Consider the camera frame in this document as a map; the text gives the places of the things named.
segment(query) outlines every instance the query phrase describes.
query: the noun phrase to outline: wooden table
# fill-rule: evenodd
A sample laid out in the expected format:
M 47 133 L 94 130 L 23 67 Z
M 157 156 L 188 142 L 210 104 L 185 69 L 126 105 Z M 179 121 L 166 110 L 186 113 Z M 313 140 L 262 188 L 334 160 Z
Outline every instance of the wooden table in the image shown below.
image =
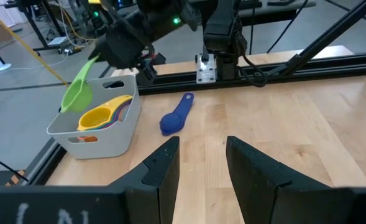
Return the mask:
M 282 62 L 297 52 L 250 59 Z M 317 57 L 349 54 L 337 46 Z M 195 68 L 194 62 L 157 67 L 160 74 Z M 126 73 L 117 70 L 113 75 Z M 161 135 L 158 122 L 175 108 L 182 94 L 142 96 L 140 118 L 124 155 L 77 161 L 67 154 L 47 184 L 107 185 L 116 180 L 169 138 Z M 228 135 L 324 184 L 366 186 L 366 77 L 194 94 L 186 125 L 176 134 L 180 137 L 180 183 L 174 223 L 243 223 L 227 169 Z

